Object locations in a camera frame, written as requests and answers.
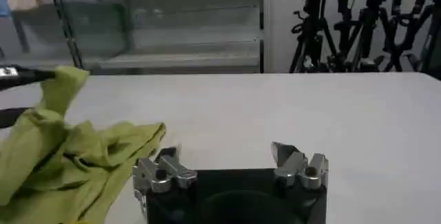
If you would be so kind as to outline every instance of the tripod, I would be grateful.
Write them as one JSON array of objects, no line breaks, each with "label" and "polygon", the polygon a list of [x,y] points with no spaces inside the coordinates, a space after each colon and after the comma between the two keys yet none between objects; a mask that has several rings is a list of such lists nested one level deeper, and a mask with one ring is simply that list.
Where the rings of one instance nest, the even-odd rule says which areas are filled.
[{"label": "tripod", "polygon": [[[393,31],[393,38],[396,36],[396,32],[398,29],[398,24],[407,27],[407,31],[405,34],[405,37],[400,44],[394,44],[396,47],[396,56],[398,59],[402,56],[403,52],[406,50],[411,50],[413,48],[413,42],[415,41],[417,33],[420,31],[421,27],[424,25],[424,22],[430,17],[430,15],[433,13],[433,6],[428,6],[424,10],[424,4],[426,0],[416,0],[415,5],[409,14],[402,14],[399,7],[401,4],[401,0],[393,0],[392,5],[392,19],[390,20],[389,24],[391,26],[391,29]],[[386,43],[384,45],[385,52],[390,52],[389,46]],[[419,60],[413,55],[413,54],[407,54],[406,57],[412,64],[414,70],[417,70],[417,67],[419,66]],[[385,72],[389,72],[393,68],[393,62],[392,60],[387,64],[386,68],[384,69]]]},{"label": "tripod", "polygon": [[[362,71],[362,68],[360,67],[362,66],[362,64],[360,64],[361,60],[367,59],[370,55],[373,31],[376,28],[376,22],[378,19],[381,20],[384,28],[384,33],[386,34],[386,42],[391,53],[391,61],[396,67],[397,71],[402,71],[397,47],[395,46],[393,40],[393,29],[389,24],[389,18],[387,16],[386,9],[381,7],[384,1],[386,0],[367,0],[367,7],[362,9],[360,12],[359,22],[362,23],[361,35],[356,53],[351,64],[352,72]],[[360,26],[357,26],[354,30],[355,37],[358,34],[359,29]]]},{"label": "tripod", "polygon": [[441,28],[441,0],[433,0],[434,4],[432,8],[432,21],[424,42],[423,50],[421,53],[421,65],[418,68],[421,72],[428,72],[431,60],[433,58],[433,52],[435,51],[436,43],[438,42],[438,36]]},{"label": "tripod", "polygon": [[292,33],[299,34],[299,36],[297,38],[298,46],[289,73],[327,72],[327,66],[320,62],[323,36],[318,33],[324,31],[332,54],[336,54],[337,49],[325,18],[326,0],[305,1],[303,10],[308,16],[303,19],[299,11],[294,13],[303,22],[292,29]]}]

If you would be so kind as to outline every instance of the yellow-green cloth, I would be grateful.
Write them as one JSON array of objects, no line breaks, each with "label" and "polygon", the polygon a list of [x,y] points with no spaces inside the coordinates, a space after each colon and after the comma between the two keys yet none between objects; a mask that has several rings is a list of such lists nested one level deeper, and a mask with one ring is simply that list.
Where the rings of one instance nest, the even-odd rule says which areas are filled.
[{"label": "yellow-green cloth", "polygon": [[103,223],[135,160],[149,156],[165,133],[162,123],[120,123],[103,131],[90,122],[66,124],[88,73],[60,67],[56,74],[41,84],[40,104],[0,145],[1,224]]}]

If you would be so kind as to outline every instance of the white table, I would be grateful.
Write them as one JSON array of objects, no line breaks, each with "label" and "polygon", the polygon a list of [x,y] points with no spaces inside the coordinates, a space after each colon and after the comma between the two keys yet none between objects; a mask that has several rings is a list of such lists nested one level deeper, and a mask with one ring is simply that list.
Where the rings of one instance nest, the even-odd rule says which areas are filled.
[{"label": "white table", "polygon": [[[8,90],[0,108],[40,96]],[[440,222],[441,82],[422,74],[92,77],[67,117],[86,119],[163,121],[194,169],[273,167],[270,143],[291,143],[329,159],[328,223]],[[131,184],[107,224],[143,222]]]}]

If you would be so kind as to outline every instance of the metal shelf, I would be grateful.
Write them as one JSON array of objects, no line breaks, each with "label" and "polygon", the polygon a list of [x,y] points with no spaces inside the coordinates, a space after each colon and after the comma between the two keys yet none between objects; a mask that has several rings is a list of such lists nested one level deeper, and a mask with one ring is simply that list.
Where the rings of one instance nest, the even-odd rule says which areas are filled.
[{"label": "metal shelf", "polygon": [[258,67],[259,41],[222,44],[173,45],[133,50],[99,62],[112,68]]}]

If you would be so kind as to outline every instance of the white wall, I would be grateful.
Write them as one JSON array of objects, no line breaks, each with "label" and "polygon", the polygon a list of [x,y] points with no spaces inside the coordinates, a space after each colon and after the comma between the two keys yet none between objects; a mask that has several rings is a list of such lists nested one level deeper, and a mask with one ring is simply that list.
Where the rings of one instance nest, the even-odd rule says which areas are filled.
[{"label": "white wall", "polygon": [[[390,13],[391,0],[384,3],[384,6]],[[297,23],[300,23],[296,16],[292,13],[295,10],[302,10],[304,6],[303,0],[273,0],[272,1],[272,43],[271,43],[271,59],[267,61],[267,71],[268,72],[288,72],[289,67],[291,65],[292,58],[294,56],[294,51],[296,49],[296,35],[291,34],[291,29]],[[404,12],[408,12],[412,9],[415,0],[403,0],[402,9]],[[354,19],[358,18],[358,14],[361,8],[365,6],[365,0],[357,0],[353,8],[353,17]],[[328,0],[327,9],[326,9],[326,18],[329,22],[330,28],[333,32],[334,42],[338,47],[339,33],[333,31],[333,25],[341,20],[341,15],[337,12],[337,1],[336,0]],[[418,38],[416,39],[414,50],[415,54],[419,54],[421,51],[422,43],[425,38],[425,34],[427,33],[428,24],[427,22],[425,27],[420,31]],[[383,49],[383,41],[384,34],[382,30],[381,24],[379,24],[376,33],[373,38],[373,47],[372,47],[372,56],[376,57],[379,54],[384,54]],[[402,30],[397,34],[397,40],[401,41],[402,34],[404,32]],[[324,44],[324,52],[325,54],[329,54],[329,48],[327,43]]]}]

